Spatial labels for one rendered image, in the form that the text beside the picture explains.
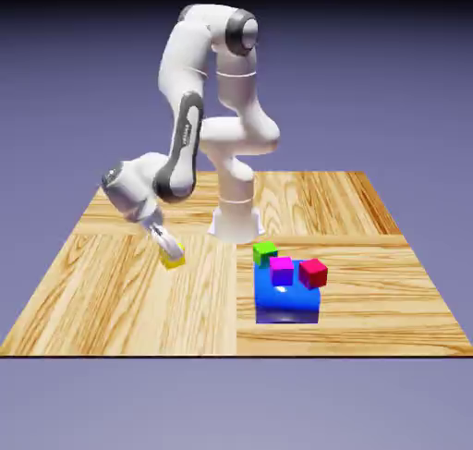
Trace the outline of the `small green cube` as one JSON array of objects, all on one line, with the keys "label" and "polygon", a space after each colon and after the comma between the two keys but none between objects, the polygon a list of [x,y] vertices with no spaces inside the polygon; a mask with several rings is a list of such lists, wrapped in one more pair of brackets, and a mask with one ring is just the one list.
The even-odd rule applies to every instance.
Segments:
[{"label": "small green cube", "polygon": [[278,249],[272,241],[257,242],[252,245],[253,262],[260,268],[268,267],[271,257],[278,256]]}]

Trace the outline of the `small yellow cube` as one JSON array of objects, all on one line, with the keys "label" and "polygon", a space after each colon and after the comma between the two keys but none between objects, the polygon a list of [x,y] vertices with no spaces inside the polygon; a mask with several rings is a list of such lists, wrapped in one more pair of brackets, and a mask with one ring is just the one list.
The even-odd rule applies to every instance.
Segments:
[{"label": "small yellow cube", "polygon": [[172,259],[163,248],[160,248],[160,262],[167,270],[174,269],[186,262],[183,245],[178,243],[177,246],[181,250],[181,256],[177,259]]}]

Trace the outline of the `small magenta cube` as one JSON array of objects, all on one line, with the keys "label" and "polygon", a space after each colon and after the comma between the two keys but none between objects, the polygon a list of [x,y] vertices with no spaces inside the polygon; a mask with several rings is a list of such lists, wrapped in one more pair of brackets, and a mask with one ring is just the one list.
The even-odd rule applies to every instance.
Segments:
[{"label": "small magenta cube", "polygon": [[294,263],[290,257],[270,258],[270,277],[273,286],[291,286],[294,278]]}]

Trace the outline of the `large blue box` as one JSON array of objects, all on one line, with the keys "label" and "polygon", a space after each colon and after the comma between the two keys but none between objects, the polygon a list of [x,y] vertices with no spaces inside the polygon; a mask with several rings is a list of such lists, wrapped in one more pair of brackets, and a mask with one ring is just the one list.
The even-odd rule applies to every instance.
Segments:
[{"label": "large blue box", "polygon": [[307,289],[298,279],[301,260],[293,260],[293,283],[274,286],[268,267],[253,264],[256,323],[317,323],[321,305],[319,288]]}]

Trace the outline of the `small red cube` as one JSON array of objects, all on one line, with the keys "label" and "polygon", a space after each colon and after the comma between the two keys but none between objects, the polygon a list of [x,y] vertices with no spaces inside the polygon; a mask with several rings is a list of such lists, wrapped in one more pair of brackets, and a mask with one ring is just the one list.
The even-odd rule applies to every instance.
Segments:
[{"label": "small red cube", "polygon": [[327,284],[328,267],[317,258],[301,261],[298,279],[307,289],[323,287]]}]

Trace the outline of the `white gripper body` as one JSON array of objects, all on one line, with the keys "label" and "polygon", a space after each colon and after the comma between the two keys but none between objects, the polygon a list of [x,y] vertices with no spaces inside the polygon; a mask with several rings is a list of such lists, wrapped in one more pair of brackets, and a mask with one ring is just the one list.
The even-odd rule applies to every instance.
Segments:
[{"label": "white gripper body", "polygon": [[184,256],[183,248],[162,225],[151,225],[149,229],[152,238],[157,242],[159,247],[166,253],[171,261],[180,260]]}]

